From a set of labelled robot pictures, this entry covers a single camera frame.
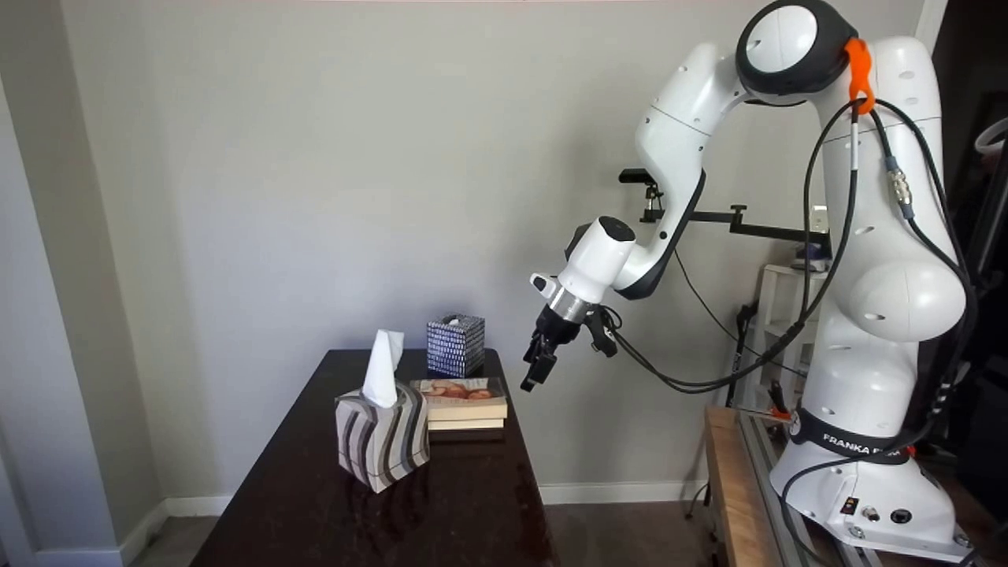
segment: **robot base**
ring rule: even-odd
[[[797,472],[842,460],[815,445],[788,445],[771,469],[782,493]],[[800,476],[788,505],[828,536],[855,547],[914,555],[960,562],[974,547],[956,527],[947,493],[932,486],[914,460],[898,465],[846,463]]]

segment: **small box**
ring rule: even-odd
[[[485,320],[469,316],[451,316],[430,320],[430,370],[435,375],[473,375],[485,362]]]

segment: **floor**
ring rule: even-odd
[[[563,567],[700,567],[713,562],[706,511],[689,505],[544,508]],[[185,567],[214,518],[168,518],[134,567]]]

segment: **stack of books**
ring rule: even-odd
[[[506,393],[488,377],[425,377],[414,387],[430,399],[430,431],[505,428]]]

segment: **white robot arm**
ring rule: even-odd
[[[917,345],[956,328],[968,304],[956,263],[940,261],[956,258],[956,246],[914,134],[940,153],[940,87],[920,41],[868,46],[823,0],[769,2],[735,57],[700,45],[673,70],[638,137],[672,212],[647,243],[627,224],[599,218],[575,238],[558,277],[534,273],[548,304],[526,348],[522,387],[548,377],[556,348],[577,337],[606,289],[651,296],[704,193],[706,141],[735,104],[810,99],[827,124],[846,106],[868,112],[877,94],[883,112],[827,131],[831,225],[848,225],[831,234],[831,249],[848,253],[819,304],[800,422],[771,486],[842,541],[960,561],[968,544],[956,538],[945,491],[914,460],[892,457],[917,382]]]

